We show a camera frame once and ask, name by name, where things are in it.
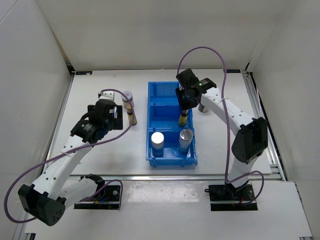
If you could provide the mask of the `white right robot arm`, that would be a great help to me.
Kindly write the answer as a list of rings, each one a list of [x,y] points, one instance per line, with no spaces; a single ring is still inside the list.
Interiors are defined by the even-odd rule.
[[[225,167],[224,193],[230,200],[238,199],[249,182],[257,159],[268,147],[268,124],[263,117],[254,118],[224,97],[222,90],[209,78],[198,79],[188,68],[177,74],[179,87],[175,90],[182,111],[203,105],[227,126],[228,159]]]

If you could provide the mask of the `silver-lid shaker jar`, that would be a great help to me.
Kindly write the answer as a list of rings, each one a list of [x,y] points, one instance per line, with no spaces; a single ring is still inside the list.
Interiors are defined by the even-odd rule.
[[[164,153],[165,137],[161,132],[154,132],[151,135],[152,154],[155,157],[161,157]]]
[[[190,144],[193,140],[194,133],[189,128],[184,128],[179,133],[179,141],[178,141],[178,150],[182,153],[187,153],[190,147]]]

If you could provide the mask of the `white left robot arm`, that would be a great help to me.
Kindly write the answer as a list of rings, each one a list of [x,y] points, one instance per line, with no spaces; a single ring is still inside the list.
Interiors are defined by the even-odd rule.
[[[18,196],[24,210],[47,226],[55,225],[70,206],[83,199],[98,201],[105,194],[105,180],[95,174],[81,176],[77,183],[65,182],[93,145],[112,130],[123,129],[123,107],[100,99],[88,105],[87,113],[70,131],[61,158],[48,165],[31,185],[22,185]]]

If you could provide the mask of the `yellow bottle tan cap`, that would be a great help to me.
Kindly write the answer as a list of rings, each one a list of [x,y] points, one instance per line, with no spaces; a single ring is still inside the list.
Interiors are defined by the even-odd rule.
[[[182,110],[180,112],[179,119],[178,119],[178,125],[180,127],[185,127],[187,125],[188,114],[189,114],[188,110]]]
[[[131,124],[132,126],[135,126],[138,123],[136,115],[134,114],[132,108],[127,109],[127,117],[129,124]]]

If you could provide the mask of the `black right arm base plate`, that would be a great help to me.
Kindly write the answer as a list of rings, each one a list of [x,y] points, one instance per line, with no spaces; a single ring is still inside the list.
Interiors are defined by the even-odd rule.
[[[253,186],[247,184],[240,191],[234,193],[225,184],[209,185],[204,190],[209,194],[210,210],[212,212],[237,212],[237,211],[257,211],[258,206],[255,198]]]

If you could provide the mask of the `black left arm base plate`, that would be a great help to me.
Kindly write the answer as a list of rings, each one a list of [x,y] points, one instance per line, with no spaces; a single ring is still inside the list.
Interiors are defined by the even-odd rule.
[[[75,210],[120,210],[124,185],[121,180],[108,181],[93,197],[74,204]]]

